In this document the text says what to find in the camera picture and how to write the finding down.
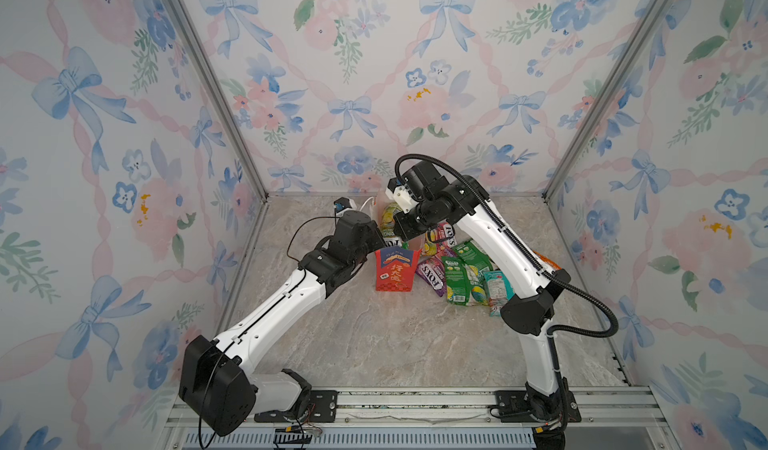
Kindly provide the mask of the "yellow green Fox's candy bag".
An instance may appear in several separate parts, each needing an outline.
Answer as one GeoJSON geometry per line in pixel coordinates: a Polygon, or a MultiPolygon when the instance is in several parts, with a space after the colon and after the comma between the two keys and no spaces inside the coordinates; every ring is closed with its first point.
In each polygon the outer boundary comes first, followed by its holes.
{"type": "Polygon", "coordinates": [[[401,212],[401,208],[395,202],[389,203],[381,213],[379,229],[387,246],[406,248],[407,244],[395,233],[394,216],[401,212]]]}

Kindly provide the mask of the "red pink paper bag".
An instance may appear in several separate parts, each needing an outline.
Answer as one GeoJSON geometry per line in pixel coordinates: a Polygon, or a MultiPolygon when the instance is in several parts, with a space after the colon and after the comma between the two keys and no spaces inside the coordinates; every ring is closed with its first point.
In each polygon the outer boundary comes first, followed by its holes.
{"type": "MultiPolygon", "coordinates": [[[[369,211],[379,228],[381,213],[392,201],[383,193],[372,197],[370,201],[371,203],[365,202],[364,208],[369,211]]],[[[406,293],[413,288],[422,243],[419,239],[402,240],[407,244],[406,248],[386,245],[374,253],[377,292],[406,293]]]]}

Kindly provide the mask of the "teal white snack bag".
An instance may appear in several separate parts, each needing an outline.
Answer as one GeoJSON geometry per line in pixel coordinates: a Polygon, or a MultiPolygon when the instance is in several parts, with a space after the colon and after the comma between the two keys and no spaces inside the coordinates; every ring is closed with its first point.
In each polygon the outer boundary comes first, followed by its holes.
{"type": "Polygon", "coordinates": [[[500,317],[501,309],[512,299],[515,292],[506,276],[498,270],[483,273],[484,287],[492,317],[500,317]]]}

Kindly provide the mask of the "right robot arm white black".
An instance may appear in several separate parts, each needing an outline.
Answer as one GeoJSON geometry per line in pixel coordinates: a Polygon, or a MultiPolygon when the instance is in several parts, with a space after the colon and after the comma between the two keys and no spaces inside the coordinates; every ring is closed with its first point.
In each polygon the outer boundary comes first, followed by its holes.
{"type": "Polygon", "coordinates": [[[395,234],[402,240],[415,239],[447,222],[468,235],[499,267],[514,290],[501,318],[517,333],[523,349],[529,412],[542,422],[560,418],[569,404],[546,335],[554,302],[564,290],[557,281],[558,272],[523,243],[476,179],[441,160],[421,154],[399,158],[387,195],[401,207],[394,221],[395,234]]]}

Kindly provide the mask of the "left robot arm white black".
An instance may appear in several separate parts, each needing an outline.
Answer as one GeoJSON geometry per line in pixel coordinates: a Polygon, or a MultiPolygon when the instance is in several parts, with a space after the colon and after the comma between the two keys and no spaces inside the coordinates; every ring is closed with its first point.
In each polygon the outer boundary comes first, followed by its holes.
{"type": "Polygon", "coordinates": [[[196,337],[183,356],[179,396],[199,426],[224,437],[261,414],[302,422],[311,384],[292,370],[258,375],[255,369],[295,323],[353,279],[384,245],[376,222],[349,210],[256,310],[213,339],[196,337]]]}

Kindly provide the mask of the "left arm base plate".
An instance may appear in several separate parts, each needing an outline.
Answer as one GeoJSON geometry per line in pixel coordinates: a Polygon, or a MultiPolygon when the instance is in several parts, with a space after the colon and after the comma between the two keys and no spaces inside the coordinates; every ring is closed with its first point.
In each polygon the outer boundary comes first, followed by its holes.
{"type": "Polygon", "coordinates": [[[333,423],[338,397],[336,390],[303,391],[289,410],[257,413],[253,420],[256,423],[333,423]]]}

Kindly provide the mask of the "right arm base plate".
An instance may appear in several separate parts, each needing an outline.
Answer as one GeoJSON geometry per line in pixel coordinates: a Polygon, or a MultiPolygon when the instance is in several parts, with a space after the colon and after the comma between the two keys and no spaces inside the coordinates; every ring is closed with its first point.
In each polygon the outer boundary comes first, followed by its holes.
{"type": "Polygon", "coordinates": [[[562,418],[563,399],[559,392],[543,396],[535,390],[497,390],[491,415],[503,423],[554,425],[562,418]]]}

